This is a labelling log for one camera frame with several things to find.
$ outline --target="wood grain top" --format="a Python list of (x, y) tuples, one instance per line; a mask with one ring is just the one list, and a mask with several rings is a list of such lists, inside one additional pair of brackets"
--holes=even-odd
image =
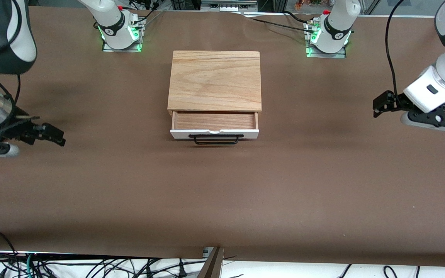
[(168, 111), (262, 110), (257, 51), (173, 51)]

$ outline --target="metal frame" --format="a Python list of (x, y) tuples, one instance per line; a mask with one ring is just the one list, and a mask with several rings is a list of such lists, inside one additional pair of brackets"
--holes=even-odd
[(224, 247), (214, 247), (197, 278), (220, 278), (223, 259)]

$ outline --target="wooden board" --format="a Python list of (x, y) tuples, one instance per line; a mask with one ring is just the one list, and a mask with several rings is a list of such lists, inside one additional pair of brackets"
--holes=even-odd
[(173, 129), (256, 129), (255, 113), (177, 113), (173, 111)]
[(174, 51), (168, 111), (261, 111), (260, 53)]

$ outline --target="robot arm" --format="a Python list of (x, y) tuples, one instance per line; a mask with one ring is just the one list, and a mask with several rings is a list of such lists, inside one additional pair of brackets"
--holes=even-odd
[(139, 40), (138, 15), (120, 10), (113, 0), (78, 0), (92, 13), (104, 41), (113, 49), (126, 49)]
[(28, 0), (0, 0), (0, 73), (23, 74), (36, 57)]
[(336, 0), (330, 14), (322, 14), (318, 33), (311, 43), (324, 53), (336, 53), (351, 35), (351, 27), (362, 7), (358, 0)]
[[(22, 74), (32, 67), (37, 49), (28, 15), (28, 0), (0, 0), (0, 73)], [(36, 139), (65, 144), (63, 132), (50, 124), (37, 125), (25, 111), (16, 107), (9, 92), (0, 84), (0, 156), (16, 156), (18, 147), (6, 142), (17, 139), (34, 144)]]
[[(435, 27), (445, 46), (445, 1), (435, 16)], [(427, 67), (412, 84), (396, 96), (386, 91), (373, 102), (374, 117), (387, 111), (407, 111), (401, 122), (445, 131), (445, 53)]]

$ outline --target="white floor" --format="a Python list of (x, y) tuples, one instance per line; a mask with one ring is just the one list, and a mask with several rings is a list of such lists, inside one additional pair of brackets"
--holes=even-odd
[[(99, 260), (91, 261), (66, 261), (66, 262), (92, 262), (99, 263)], [(134, 260), (136, 270), (139, 270), (146, 260)], [(151, 267), (152, 271), (178, 264), (178, 259), (163, 259)], [(57, 278), (84, 278), (92, 266), (49, 266)], [(125, 262), (121, 267), (132, 270), (131, 264)], [(185, 266), (185, 271), (191, 273), (188, 278), (195, 278), (200, 271), (202, 264), (191, 264)], [(274, 263), (274, 262), (244, 262), (244, 261), (224, 261), (221, 278), (234, 278), (243, 275), (242, 278), (337, 278), (341, 276), (346, 264), (308, 264), (308, 263)], [(354, 264), (348, 271), (346, 278), (384, 278), (382, 265)], [(398, 278), (414, 278), (415, 266), (392, 266)], [(177, 274), (178, 268), (170, 270)], [(6, 278), (14, 276), (16, 273), (7, 272)], [(156, 278), (173, 277), (168, 273), (159, 273)], [(121, 271), (111, 272), (107, 278), (127, 278), (127, 274)], [(445, 267), (422, 267), (419, 278), (445, 278)]]

